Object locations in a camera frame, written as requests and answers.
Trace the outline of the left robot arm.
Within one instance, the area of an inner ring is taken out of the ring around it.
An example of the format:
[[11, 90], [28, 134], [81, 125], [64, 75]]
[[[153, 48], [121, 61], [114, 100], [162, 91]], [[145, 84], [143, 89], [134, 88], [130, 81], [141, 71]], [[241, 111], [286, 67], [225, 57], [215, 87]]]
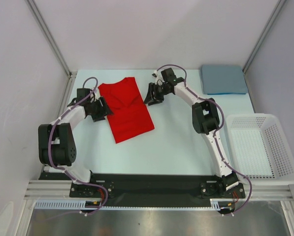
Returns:
[[75, 162], [77, 148], [73, 130], [88, 116], [97, 122], [111, 114], [113, 113], [102, 96], [87, 99], [81, 104], [73, 99], [55, 121], [38, 127], [40, 162], [66, 174], [72, 181], [81, 183], [81, 191], [89, 197], [97, 193], [98, 184], [91, 180], [92, 172], [89, 169]]

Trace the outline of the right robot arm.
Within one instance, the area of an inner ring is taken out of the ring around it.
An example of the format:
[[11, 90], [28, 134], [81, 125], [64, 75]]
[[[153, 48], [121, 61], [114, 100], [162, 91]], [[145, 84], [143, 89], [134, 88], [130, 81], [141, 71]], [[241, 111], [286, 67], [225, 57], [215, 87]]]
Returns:
[[151, 106], [162, 103], [164, 96], [174, 94], [185, 101], [192, 109], [192, 125], [196, 133], [200, 134], [206, 142], [214, 161], [218, 183], [216, 191], [221, 197], [228, 197], [239, 184], [236, 172], [230, 166], [226, 152], [223, 148], [217, 104], [214, 99], [201, 98], [183, 82], [173, 84], [164, 82], [160, 85], [149, 83], [144, 104]]

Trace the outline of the red t shirt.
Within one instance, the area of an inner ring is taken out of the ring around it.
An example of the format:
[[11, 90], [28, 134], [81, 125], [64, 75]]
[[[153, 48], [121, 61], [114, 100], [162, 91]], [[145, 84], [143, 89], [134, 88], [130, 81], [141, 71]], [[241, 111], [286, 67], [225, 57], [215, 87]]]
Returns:
[[134, 77], [98, 89], [113, 113], [107, 119], [117, 144], [155, 129]]

